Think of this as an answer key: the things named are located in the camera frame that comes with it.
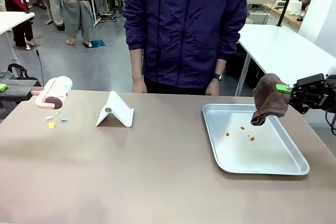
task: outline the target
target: blue paper piece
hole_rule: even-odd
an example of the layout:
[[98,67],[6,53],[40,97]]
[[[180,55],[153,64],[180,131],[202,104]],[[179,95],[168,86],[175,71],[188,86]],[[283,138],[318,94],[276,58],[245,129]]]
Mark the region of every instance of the blue paper piece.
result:
[[102,40],[92,40],[91,45],[92,45],[92,47],[89,47],[88,45],[84,44],[84,46],[86,48],[99,48],[99,47],[105,47],[106,46],[104,41],[102,41]]

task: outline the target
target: paper scrap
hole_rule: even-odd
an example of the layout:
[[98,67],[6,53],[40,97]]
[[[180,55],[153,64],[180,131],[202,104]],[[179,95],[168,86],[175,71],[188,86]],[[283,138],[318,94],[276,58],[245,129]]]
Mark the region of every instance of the paper scrap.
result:
[[49,123],[49,129],[54,129],[55,128],[55,123]]

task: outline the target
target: metal tray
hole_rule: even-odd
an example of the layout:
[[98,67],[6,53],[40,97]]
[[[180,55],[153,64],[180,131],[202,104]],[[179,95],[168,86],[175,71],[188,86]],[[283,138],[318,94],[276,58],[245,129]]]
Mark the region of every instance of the metal tray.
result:
[[250,121],[255,111],[256,107],[250,104],[208,104],[203,107],[219,167],[228,173],[308,174],[306,159],[279,120],[269,116],[263,126],[252,126]]

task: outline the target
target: person's left hand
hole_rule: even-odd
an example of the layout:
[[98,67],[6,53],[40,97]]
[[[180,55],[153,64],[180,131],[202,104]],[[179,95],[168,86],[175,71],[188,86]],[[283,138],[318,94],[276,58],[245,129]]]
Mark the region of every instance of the person's left hand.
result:
[[205,91],[205,95],[219,96],[219,80],[212,79]]

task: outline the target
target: jacket zipper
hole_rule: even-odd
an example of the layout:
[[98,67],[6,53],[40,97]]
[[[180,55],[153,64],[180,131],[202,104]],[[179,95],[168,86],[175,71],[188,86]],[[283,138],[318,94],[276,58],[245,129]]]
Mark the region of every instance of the jacket zipper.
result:
[[187,0],[187,6],[185,9],[185,13],[184,13],[184,20],[183,20],[183,29],[181,31],[181,51],[180,51],[180,55],[178,57],[178,61],[177,61],[177,80],[176,80],[176,86],[179,86],[180,83],[180,75],[181,75],[181,71],[182,71],[182,58],[183,58],[183,52],[184,52],[184,40],[185,40],[185,25],[187,22],[187,16],[189,13],[189,6],[190,6],[190,0]]

